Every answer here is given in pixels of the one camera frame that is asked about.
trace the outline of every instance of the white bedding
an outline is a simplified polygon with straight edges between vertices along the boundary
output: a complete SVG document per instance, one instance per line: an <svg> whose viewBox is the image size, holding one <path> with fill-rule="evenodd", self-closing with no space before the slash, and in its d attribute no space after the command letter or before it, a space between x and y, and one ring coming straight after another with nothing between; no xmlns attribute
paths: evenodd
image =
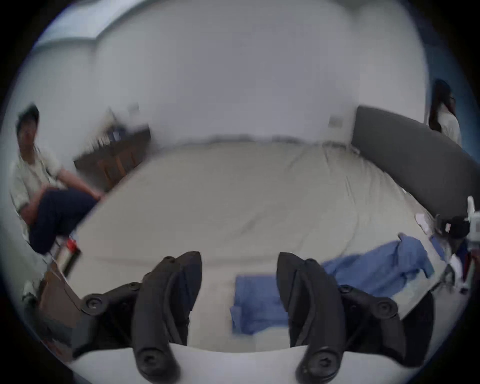
<svg viewBox="0 0 480 384"><path fill-rule="evenodd" d="M189 346L217 351L288 348L288 330L231 332L235 276L274 274L279 252L323 262L419 239L435 269L393 299L406 315L444 263L414 215L427 213L374 164L344 148L287 143L192 145L125 179L78 229L83 252L69 277L80 296L141 281L165 256L200 251L202 288Z"/></svg>

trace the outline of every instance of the woman's long dark hair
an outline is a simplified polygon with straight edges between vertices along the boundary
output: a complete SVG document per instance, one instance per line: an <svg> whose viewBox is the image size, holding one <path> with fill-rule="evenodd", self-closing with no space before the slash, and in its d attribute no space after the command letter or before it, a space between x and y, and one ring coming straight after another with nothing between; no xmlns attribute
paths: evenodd
<svg viewBox="0 0 480 384"><path fill-rule="evenodd" d="M450 95L452 94L452 88L447 84L446 81L437 79L433 83L432 91L432 105L430 106L430 117L428 118L428 125L434 131L441 132L442 127L438 123L438 108L440 104L444 103L448 108L450 113L455 116L455 111L452 108L452 102L450 100Z"/></svg>

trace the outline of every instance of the white bottle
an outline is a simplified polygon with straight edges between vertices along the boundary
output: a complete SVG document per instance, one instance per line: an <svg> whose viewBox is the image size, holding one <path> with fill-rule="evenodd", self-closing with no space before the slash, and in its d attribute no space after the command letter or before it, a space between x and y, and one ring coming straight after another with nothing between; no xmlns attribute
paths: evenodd
<svg viewBox="0 0 480 384"><path fill-rule="evenodd" d="M470 233L467 235L467 240L480 243L480 211L475 212L475 203L472 196L467 199L467 213L470 222Z"/></svg>

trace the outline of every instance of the white shirt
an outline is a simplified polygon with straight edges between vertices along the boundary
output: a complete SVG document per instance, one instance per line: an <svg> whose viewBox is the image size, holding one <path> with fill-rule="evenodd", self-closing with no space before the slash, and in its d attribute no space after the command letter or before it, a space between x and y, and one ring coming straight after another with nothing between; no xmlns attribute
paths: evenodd
<svg viewBox="0 0 480 384"><path fill-rule="evenodd" d="M40 189L42 184L51 184L64 189L65 186L57 180L61 170L60 162L46 149L35 147L35 161L33 164L25 162L20 154L13 162L10 173L10 196L17 213L29 204L30 199ZM28 241L28 225L22 222L22 234Z"/></svg>
<svg viewBox="0 0 480 384"><path fill-rule="evenodd" d="M459 146L462 146L462 135L460 133L458 120L443 103L438 108L437 121L442 127L442 133Z"/></svg>

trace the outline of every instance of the gray upholstered headboard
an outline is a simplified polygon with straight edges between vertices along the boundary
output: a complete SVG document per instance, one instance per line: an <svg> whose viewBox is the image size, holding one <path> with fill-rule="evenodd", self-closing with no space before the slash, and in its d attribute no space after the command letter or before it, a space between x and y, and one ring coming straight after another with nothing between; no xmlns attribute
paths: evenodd
<svg viewBox="0 0 480 384"><path fill-rule="evenodd" d="M466 215L480 207L480 166L427 125L384 110L357 109L352 145L435 215Z"/></svg>

